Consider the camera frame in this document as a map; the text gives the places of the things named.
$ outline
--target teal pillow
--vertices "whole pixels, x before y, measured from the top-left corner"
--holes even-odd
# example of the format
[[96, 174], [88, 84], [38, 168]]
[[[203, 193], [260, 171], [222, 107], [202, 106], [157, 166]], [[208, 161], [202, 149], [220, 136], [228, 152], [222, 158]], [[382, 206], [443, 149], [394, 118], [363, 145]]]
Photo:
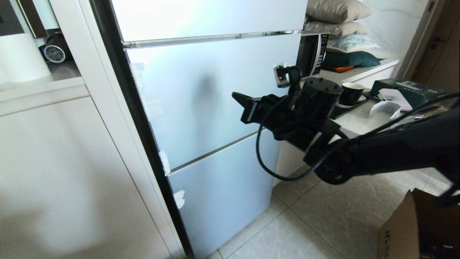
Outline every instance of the teal pillow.
[[380, 61], [374, 55], [365, 51], [351, 53], [326, 51], [326, 56], [324, 57], [322, 64], [331, 67], [346, 67], [352, 65], [370, 67], [380, 65]]

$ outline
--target patterned pillow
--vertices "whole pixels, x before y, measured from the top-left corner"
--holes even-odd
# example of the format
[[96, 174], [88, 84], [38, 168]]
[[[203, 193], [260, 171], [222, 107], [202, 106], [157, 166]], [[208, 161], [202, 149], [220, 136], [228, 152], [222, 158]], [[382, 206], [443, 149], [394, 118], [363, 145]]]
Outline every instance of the patterned pillow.
[[350, 34], [338, 39], [328, 40], [326, 49], [332, 52], [350, 53], [379, 47], [377, 43], [364, 35]]

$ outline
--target gray pillow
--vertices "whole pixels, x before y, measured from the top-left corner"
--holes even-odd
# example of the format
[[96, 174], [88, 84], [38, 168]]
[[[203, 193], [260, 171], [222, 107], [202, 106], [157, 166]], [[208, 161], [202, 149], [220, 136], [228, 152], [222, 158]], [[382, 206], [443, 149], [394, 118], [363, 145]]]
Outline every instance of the gray pillow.
[[324, 22], [341, 24], [365, 18], [372, 11], [358, 0], [308, 0], [307, 14]]
[[349, 22], [344, 24], [331, 24], [322, 21], [307, 22], [304, 26], [305, 30], [327, 31], [329, 39], [337, 39], [350, 34], [366, 35], [368, 30], [358, 22]]

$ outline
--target cardboard box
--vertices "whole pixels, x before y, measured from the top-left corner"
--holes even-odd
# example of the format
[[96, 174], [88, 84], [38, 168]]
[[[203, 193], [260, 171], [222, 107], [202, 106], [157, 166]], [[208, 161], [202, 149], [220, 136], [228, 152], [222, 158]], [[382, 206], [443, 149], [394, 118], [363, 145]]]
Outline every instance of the cardboard box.
[[435, 198], [418, 189], [407, 192], [380, 228], [378, 259], [459, 258], [460, 206], [437, 208]]
[[417, 108], [447, 93], [444, 90], [404, 78], [390, 78], [375, 81], [370, 91], [371, 96], [377, 96], [382, 88], [399, 90], [412, 108]]

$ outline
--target refrigerator door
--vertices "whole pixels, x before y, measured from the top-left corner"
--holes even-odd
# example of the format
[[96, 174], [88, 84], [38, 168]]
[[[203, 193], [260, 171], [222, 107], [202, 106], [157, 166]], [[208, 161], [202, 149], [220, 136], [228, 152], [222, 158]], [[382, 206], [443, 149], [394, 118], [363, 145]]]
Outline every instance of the refrigerator door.
[[112, 0], [123, 41], [302, 29], [307, 0]]
[[[252, 135], [168, 176], [196, 259], [209, 256], [268, 208], [273, 177], [260, 167], [255, 141]], [[276, 168], [279, 142], [268, 130], [260, 151], [265, 164]]]
[[283, 96], [273, 67], [294, 65], [300, 35], [128, 49], [132, 74], [158, 149], [171, 169], [258, 129], [243, 124], [233, 91]]

